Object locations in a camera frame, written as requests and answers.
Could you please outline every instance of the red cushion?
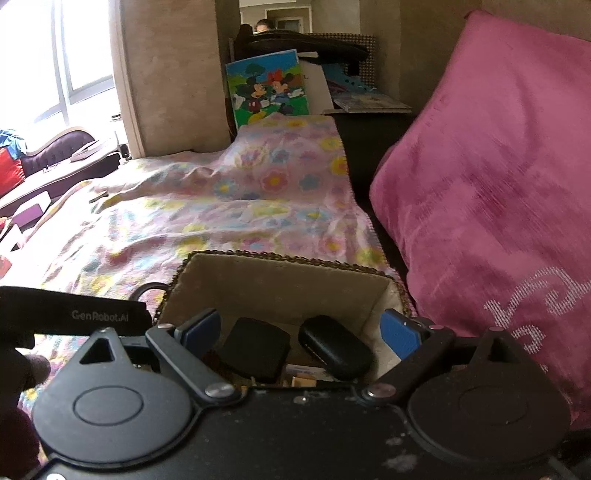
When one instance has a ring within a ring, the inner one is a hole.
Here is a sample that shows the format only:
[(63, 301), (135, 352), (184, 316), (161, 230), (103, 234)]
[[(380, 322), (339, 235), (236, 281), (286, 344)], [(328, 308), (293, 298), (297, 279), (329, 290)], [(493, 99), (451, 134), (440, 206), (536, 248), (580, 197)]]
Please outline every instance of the red cushion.
[(13, 159), (7, 148), (0, 148), (0, 196), (24, 181), (21, 161)]

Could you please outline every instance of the purple sofa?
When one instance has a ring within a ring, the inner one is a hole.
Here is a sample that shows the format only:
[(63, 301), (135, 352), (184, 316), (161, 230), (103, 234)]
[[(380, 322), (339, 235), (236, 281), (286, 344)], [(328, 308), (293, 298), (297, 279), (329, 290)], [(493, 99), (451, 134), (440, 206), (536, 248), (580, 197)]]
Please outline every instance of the purple sofa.
[(66, 132), (41, 150), (37, 150), (33, 155), (21, 157), (25, 177), (70, 158), (76, 150), (93, 140), (93, 136), (84, 130)]
[(27, 200), (43, 191), (47, 191), (52, 199), (62, 196), (71, 187), (82, 180), (101, 178), (119, 167), (120, 155), (116, 144), (112, 142), (112, 150), (107, 155), (92, 155), (88, 160), (81, 160), (67, 165), (60, 165), (49, 171), (51, 167), (72, 156), (72, 154), (94, 138), (81, 129), (66, 131), (52, 140), (43, 148), (31, 155), (21, 157), (25, 181), (0, 198), (0, 217), (12, 216)]

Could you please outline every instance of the metal pivot screw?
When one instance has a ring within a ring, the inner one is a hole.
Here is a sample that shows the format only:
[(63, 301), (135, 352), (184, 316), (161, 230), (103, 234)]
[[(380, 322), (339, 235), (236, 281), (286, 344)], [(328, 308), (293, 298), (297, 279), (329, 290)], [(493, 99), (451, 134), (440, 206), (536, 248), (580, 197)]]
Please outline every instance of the metal pivot screw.
[(366, 393), (372, 398), (390, 398), (396, 395), (396, 387), (389, 383), (374, 383), (367, 388)]
[(205, 394), (212, 398), (228, 398), (234, 395), (236, 388), (229, 383), (212, 383), (205, 389)]

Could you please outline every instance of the floral blanket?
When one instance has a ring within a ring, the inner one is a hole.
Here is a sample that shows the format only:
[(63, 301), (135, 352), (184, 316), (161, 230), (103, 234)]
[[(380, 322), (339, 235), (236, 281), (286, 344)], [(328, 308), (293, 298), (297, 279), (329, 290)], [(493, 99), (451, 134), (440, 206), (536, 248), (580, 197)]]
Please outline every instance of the floral blanket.
[[(98, 195), (108, 196), (89, 203)], [(2, 281), (127, 298), (169, 283), (195, 250), (272, 251), (390, 270), (349, 183), (332, 118), (276, 113), (213, 154), (132, 160), (72, 188), (41, 219)], [(157, 298), (143, 299), (154, 311)], [(38, 336), (54, 371), (84, 338)], [(39, 389), (23, 395), (30, 408)]]

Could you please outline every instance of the cartoon picture book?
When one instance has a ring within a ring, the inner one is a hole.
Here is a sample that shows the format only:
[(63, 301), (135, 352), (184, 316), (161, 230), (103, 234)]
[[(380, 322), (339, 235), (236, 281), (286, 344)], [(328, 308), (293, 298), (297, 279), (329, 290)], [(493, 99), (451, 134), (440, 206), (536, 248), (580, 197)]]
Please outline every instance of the cartoon picture book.
[(269, 53), (226, 65), (236, 126), (273, 112), (308, 115), (304, 76), (295, 50)]

